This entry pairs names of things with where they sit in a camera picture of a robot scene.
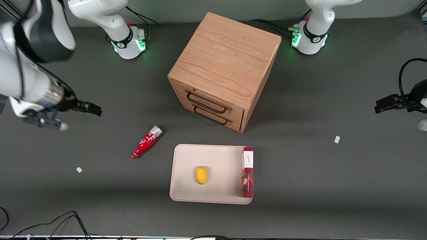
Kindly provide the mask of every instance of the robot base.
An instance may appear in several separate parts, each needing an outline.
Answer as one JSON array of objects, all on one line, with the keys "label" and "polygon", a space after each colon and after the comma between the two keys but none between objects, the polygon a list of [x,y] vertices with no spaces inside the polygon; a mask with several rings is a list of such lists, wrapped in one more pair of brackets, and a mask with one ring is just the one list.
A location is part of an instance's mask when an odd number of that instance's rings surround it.
[{"label": "robot base", "polygon": [[[301,21],[297,24],[294,24],[294,27],[299,27],[299,29],[302,29],[304,27],[304,24],[307,21]],[[296,48],[298,51],[300,51],[303,54],[312,55],[317,53],[321,47],[325,45],[325,40],[328,36],[326,35],[323,39],[321,39],[317,43],[312,43],[311,40],[304,34],[299,32],[294,38],[292,39],[291,46]]]},{"label": "robot base", "polygon": [[119,48],[114,45],[114,51],[123,59],[134,59],[138,57],[146,49],[144,29],[139,29],[135,26],[129,27],[133,31],[133,39],[128,43],[126,48]]}]

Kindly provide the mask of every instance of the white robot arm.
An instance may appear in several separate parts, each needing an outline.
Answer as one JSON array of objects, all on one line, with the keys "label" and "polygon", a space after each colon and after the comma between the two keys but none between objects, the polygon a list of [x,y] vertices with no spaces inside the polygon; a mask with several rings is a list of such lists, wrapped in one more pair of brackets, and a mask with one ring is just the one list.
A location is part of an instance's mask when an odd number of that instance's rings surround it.
[{"label": "white robot arm", "polygon": [[32,15],[0,26],[0,94],[8,96],[14,113],[39,127],[65,130],[57,111],[101,115],[101,108],[76,98],[62,80],[40,70],[38,62],[66,60],[76,47],[61,0],[34,0]]},{"label": "white robot arm", "polygon": [[324,46],[329,27],[335,20],[333,7],[347,6],[361,2],[362,0],[305,0],[311,8],[309,20],[303,20],[294,27],[297,29],[292,47],[303,54],[312,55]]},{"label": "white robot arm", "polygon": [[111,38],[114,50],[123,59],[134,59],[146,49],[145,32],[128,26],[115,12],[126,7],[128,0],[69,0],[71,12],[80,19],[102,27]]}]

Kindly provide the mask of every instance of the black metal handle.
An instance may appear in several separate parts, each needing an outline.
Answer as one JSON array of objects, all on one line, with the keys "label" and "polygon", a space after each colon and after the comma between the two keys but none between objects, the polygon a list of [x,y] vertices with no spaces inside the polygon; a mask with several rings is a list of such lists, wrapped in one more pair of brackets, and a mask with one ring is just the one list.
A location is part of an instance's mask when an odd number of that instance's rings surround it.
[{"label": "black metal handle", "polygon": [[205,105],[205,104],[203,104],[203,103],[201,103],[201,102],[197,102],[196,100],[191,99],[191,98],[190,98],[190,95],[191,95],[191,92],[188,92],[188,94],[187,94],[187,99],[188,99],[190,102],[193,102],[193,103],[195,103],[195,104],[198,104],[198,105],[200,105],[200,106],[202,106],[202,107],[204,107],[204,108],[207,108],[207,109],[209,109],[209,110],[211,110],[211,111],[214,111],[214,112],[219,113],[219,114],[223,114],[223,113],[225,113],[225,111],[227,110],[227,108],[226,108],[226,107],[224,107],[224,110],[223,110],[223,111],[218,111],[218,110],[216,110],[216,109],[214,109],[214,108],[211,108],[210,106],[207,106],[207,105]]},{"label": "black metal handle", "polygon": [[222,125],[222,126],[224,126],[225,124],[227,124],[228,123],[228,119],[226,119],[225,120],[225,122],[219,122],[219,121],[217,121],[217,120],[215,120],[215,119],[212,119],[212,118],[210,118],[210,117],[208,117],[208,116],[206,116],[206,115],[203,115],[203,114],[201,114],[201,113],[199,113],[199,112],[197,112],[196,111],[196,109],[197,109],[197,106],[194,106],[194,113],[195,114],[197,114],[197,115],[200,115],[200,116],[202,116],[202,117],[204,117],[204,118],[206,118],[206,119],[209,119],[209,120],[211,120],[212,122],[214,122],[214,123],[217,123],[217,124],[219,124],[219,125]]}]

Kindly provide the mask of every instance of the gray wall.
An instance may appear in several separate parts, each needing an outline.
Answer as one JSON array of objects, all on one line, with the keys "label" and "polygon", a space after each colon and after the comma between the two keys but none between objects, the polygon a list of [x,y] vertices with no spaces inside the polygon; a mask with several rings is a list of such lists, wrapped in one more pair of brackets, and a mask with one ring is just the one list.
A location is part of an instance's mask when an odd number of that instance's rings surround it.
[{"label": "gray wall", "polygon": [[[24,9],[28,0],[10,0]],[[412,12],[422,0],[364,0],[361,3],[335,8],[337,18],[394,17]],[[200,22],[206,12],[234,20],[285,20],[298,18],[308,10],[303,0],[129,0],[129,7],[159,23]],[[126,9],[119,11],[131,23],[141,21]],[[69,10],[71,27],[94,26],[77,19]]]}]

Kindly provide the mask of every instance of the red bottle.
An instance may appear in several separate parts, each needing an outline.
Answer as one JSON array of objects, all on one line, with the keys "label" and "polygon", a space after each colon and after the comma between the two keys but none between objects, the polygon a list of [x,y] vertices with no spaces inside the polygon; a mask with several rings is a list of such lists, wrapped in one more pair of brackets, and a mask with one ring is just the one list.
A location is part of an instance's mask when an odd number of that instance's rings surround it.
[{"label": "red bottle", "polygon": [[132,153],[131,157],[133,159],[136,159],[139,155],[141,155],[143,152],[147,151],[151,145],[157,140],[157,138],[162,134],[162,130],[158,128],[157,126],[154,126],[148,133],[145,135],[143,139],[138,143],[138,147]]}]

